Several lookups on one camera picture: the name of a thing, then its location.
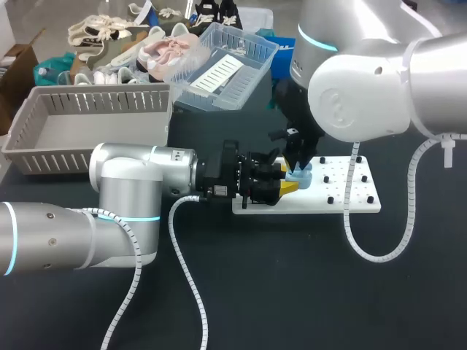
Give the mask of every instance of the gray plastic basket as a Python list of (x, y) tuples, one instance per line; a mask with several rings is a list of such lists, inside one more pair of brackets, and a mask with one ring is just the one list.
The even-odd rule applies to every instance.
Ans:
[(35, 87), (2, 152), (24, 174), (84, 173), (101, 142), (165, 146), (168, 84)]

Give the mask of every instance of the clear plastic basket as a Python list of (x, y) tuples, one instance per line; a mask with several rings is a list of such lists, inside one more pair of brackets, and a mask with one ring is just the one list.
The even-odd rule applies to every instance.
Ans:
[[(188, 50), (164, 81), (172, 84), (174, 101), (204, 110), (241, 109), (271, 67), (279, 45), (240, 29), (211, 24), (200, 36), (201, 44)], [(225, 86), (213, 93), (190, 86), (225, 55), (244, 65)]]

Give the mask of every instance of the white spiral cable wrap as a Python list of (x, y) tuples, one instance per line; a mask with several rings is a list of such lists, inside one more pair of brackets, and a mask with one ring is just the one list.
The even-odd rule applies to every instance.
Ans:
[(187, 264), (185, 259), (183, 259), (182, 252), (178, 247), (177, 239), (175, 238), (175, 231), (174, 231), (174, 215), (175, 211), (179, 206), (181, 206), (185, 202), (199, 202), (199, 197), (197, 195), (189, 195), (187, 197), (180, 198), (175, 204), (172, 206), (169, 212), (169, 232), (170, 232), (170, 239), (172, 240), (172, 244), (174, 245), (175, 253), (177, 254), (178, 260), (180, 261), (180, 265), (182, 266), (183, 272), (187, 278), (187, 281), (193, 291), (193, 295), (196, 299), (196, 303), (198, 304), (199, 313), (201, 316), (201, 325), (203, 327), (203, 335), (201, 338), (201, 348), (200, 350), (206, 350), (207, 347), (207, 338), (208, 338), (208, 327), (207, 327), (207, 315), (206, 310), (204, 310), (203, 301), (201, 300), (201, 296), (196, 288), (195, 282), (191, 277), (190, 271), (188, 270)]
[(406, 229), (404, 232), (404, 236), (402, 237), (401, 242), (399, 245), (389, 254), (386, 254), (381, 257), (375, 257), (374, 255), (370, 255), (361, 249), (357, 242), (355, 241), (352, 230), (350, 228), (350, 193), (352, 190), (352, 179), (353, 173), (355, 170), (355, 163), (357, 161), (358, 156), (358, 149), (360, 148), (360, 142), (354, 143), (353, 150), (352, 150), (352, 157), (350, 158), (350, 165), (349, 165), (349, 172), (347, 174), (347, 183), (345, 186), (345, 197), (344, 197), (344, 229), (347, 240), (350, 243), (350, 246), (355, 250), (357, 254), (359, 254), (363, 259), (371, 261), (372, 263), (386, 263), (397, 258), (402, 252), (407, 248), (407, 245), (410, 242), (410, 238), (412, 237), (414, 231), (414, 224), (415, 224), (415, 209), (416, 209), (416, 201), (415, 201), (415, 180), (417, 175), (417, 167), (420, 161), (420, 158), (428, 151), (432, 146), (435, 144), (439, 144), (442, 141), (457, 141), (457, 140), (467, 140), (467, 135), (460, 135), (458, 133), (446, 133), (436, 137), (436, 139), (429, 139), (425, 141), (420, 147), (418, 147), (417, 151), (415, 151), (414, 155), (412, 156), (412, 160), (410, 161), (409, 165), (409, 173), (407, 174), (407, 188), (408, 188), (408, 214), (407, 214), (407, 224)]
[(84, 211), (84, 212), (91, 213), (91, 214), (103, 215), (105, 217), (109, 217), (110, 219), (112, 219), (117, 225), (119, 225), (122, 229), (124, 229), (128, 237), (130, 238), (130, 241), (133, 244), (133, 249), (134, 249), (135, 269), (134, 269), (133, 281), (131, 282), (130, 290), (125, 296), (125, 300), (123, 301), (122, 305), (120, 305), (120, 307), (118, 308), (117, 313), (115, 314), (112, 322), (110, 323), (109, 328), (107, 329), (107, 332), (104, 336), (104, 340), (102, 341), (101, 350), (107, 350), (107, 347), (110, 342), (110, 338), (112, 337), (112, 334), (115, 328), (117, 327), (117, 323), (118, 321), (120, 321), (120, 318), (125, 312), (128, 304), (131, 301), (131, 298), (133, 297), (136, 291), (136, 288), (138, 287), (139, 277), (141, 276), (141, 269), (142, 269), (141, 249), (139, 248), (138, 240), (136, 239), (130, 226), (125, 221), (123, 221), (118, 215), (110, 211), (103, 210), (103, 209), (97, 209), (97, 208), (83, 208), (80, 211)]

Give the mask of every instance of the white label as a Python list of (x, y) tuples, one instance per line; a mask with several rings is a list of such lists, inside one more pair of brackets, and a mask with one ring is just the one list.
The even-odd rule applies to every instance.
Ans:
[(214, 186), (214, 194), (227, 197), (227, 186)]
[(136, 19), (134, 20), (134, 22), (139, 26), (143, 20), (147, 17), (147, 14), (149, 13), (151, 7), (153, 7), (153, 4), (151, 3), (150, 0), (146, 0), (146, 2), (144, 3), (144, 6), (141, 10), (141, 12), (139, 13), (138, 17), (136, 17)]
[(174, 149), (172, 151), (172, 156), (170, 160), (173, 162), (181, 162), (184, 154), (185, 154), (185, 151), (179, 151), (177, 149)]
[(213, 93), (224, 82), (227, 82), (242, 66), (243, 63), (235, 57), (225, 55), (208, 71), (192, 82), (190, 86)]

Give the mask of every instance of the plastic bottle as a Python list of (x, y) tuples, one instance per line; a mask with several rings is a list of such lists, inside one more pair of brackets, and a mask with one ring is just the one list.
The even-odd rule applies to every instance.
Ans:
[(38, 73), (44, 79), (50, 82), (56, 82), (57, 85), (70, 85), (72, 80), (69, 71), (58, 71), (54, 68), (39, 68)]
[(44, 79), (56, 82), (61, 72), (54, 68), (39, 68), (38, 73)]

